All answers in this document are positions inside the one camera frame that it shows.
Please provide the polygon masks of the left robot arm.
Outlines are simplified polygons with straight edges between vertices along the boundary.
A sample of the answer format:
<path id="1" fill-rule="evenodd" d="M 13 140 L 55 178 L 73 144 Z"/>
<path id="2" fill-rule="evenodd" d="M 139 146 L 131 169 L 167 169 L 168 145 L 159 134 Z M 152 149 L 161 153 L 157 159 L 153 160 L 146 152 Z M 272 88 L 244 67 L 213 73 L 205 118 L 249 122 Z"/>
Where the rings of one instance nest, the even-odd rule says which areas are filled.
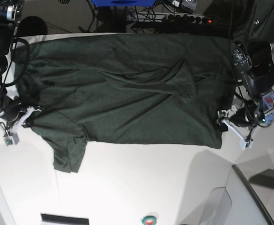
<path id="1" fill-rule="evenodd" d="M 218 124 L 249 131 L 274 122 L 274 0 L 246 1 L 247 17 L 229 44 L 230 66 L 241 107 L 218 112 Z"/>

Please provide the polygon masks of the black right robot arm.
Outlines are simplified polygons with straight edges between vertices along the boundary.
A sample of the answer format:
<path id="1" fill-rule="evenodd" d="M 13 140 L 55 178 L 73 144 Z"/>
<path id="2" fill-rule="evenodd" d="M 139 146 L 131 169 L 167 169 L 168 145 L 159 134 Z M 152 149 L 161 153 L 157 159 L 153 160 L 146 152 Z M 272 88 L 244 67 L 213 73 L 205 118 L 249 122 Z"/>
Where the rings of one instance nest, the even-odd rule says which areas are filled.
<path id="1" fill-rule="evenodd" d="M 0 118 L 6 122 L 14 121 L 19 115 L 17 109 L 10 108 L 13 100 L 7 96 L 2 77 L 8 72 L 7 55 L 17 42 L 23 4 L 23 0 L 0 0 Z"/>

